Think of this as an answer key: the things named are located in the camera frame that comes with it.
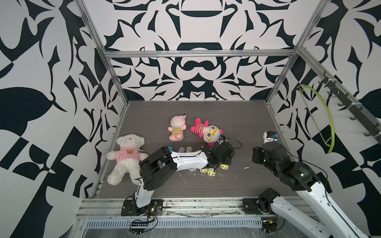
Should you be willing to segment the light green flashlight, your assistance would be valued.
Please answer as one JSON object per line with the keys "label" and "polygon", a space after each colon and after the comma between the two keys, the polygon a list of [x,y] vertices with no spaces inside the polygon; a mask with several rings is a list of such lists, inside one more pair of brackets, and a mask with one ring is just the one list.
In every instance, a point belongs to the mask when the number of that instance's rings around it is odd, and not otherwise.
{"label": "light green flashlight", "polygon": [[193,152],[193,148],[190,146],[186,147],[186,153],[191,153],[191,152]]}
{"label": "light green flashlight", "polygon": [[210,176],[210,177],[216,176],[215,169],[214,168],[208,168],[207,175]]}

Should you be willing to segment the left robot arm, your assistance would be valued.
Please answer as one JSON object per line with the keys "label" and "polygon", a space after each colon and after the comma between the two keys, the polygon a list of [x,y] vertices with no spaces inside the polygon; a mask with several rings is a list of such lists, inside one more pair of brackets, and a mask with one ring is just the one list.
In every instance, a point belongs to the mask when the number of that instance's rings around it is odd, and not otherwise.
{"label": "left robot arm", "polygon": [[140,162],[140,182],[134,194],[136,208],[147,207],[154,191],[163,186],[170,177],[188,169],[216,169],[220,165],[231,165],[235,154],[233,146],[225,141],[213,148],[201,148],[196,152],[179,153],[162,147]]}

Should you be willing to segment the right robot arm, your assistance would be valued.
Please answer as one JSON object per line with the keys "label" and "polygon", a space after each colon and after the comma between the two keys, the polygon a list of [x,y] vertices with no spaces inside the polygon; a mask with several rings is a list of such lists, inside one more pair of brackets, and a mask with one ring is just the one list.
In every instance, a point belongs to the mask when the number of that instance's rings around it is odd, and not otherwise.
{"label": "right robot arm", "polygon": [[277,141],[253,148],[252,162],[265,166],[282,183],[289,186],[312,208],[319,221],[291,205],[272,188],[258,197],[262,213],[279,215],[309,238],[365,238],[326,191],[317,174],[304,162],[292,161],[286,148]]}

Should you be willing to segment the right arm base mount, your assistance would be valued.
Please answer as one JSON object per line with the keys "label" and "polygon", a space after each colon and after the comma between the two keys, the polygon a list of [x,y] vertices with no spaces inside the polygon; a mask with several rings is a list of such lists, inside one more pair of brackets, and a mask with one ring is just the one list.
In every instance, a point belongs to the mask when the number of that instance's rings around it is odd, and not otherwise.
{"label": "right arm base mount", "polygon": [[242,199],[243,204],[241,206],[241,209],[246,214],[273,214],[271,204],[277,197],[280,197],[279,192],[273,190],[272,188],[267,188],[258,196],[258,198]]}

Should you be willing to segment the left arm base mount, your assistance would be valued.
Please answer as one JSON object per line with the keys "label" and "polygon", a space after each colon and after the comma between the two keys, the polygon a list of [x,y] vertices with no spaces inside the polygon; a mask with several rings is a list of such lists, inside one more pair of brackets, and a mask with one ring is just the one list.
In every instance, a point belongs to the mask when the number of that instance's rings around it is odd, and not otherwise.
{"label": "left arm base mount", "polygon": [[135,199],[130,196],[123,202],[121,216],[158,215],[163,211],[163,203],[162,199],[154,199],[147,206],[138,207]]}

